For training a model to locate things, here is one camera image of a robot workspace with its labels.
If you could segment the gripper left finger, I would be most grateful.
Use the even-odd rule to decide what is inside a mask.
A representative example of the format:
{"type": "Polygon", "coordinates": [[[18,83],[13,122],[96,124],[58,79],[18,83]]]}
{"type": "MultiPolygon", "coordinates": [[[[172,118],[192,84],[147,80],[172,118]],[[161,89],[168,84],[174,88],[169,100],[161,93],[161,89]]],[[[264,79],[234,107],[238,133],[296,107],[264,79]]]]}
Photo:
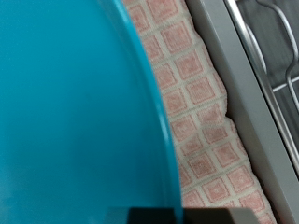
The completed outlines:
{"type": "Polygon", "coordinates": [[[126,224],[179,224],[183,215],[182,208],[133,207],[129,209],[126,224]]]}

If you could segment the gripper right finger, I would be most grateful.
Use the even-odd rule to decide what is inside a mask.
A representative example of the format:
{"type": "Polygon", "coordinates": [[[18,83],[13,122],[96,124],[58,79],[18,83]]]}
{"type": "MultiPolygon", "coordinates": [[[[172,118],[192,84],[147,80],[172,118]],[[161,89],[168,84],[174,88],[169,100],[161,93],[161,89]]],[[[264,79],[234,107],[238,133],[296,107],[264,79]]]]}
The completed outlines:
{"type": "Polygon", "coordinates": [[[188,208],[184,210],[184,224],[259,224],[259,221],[247,208],[188,208]]]}

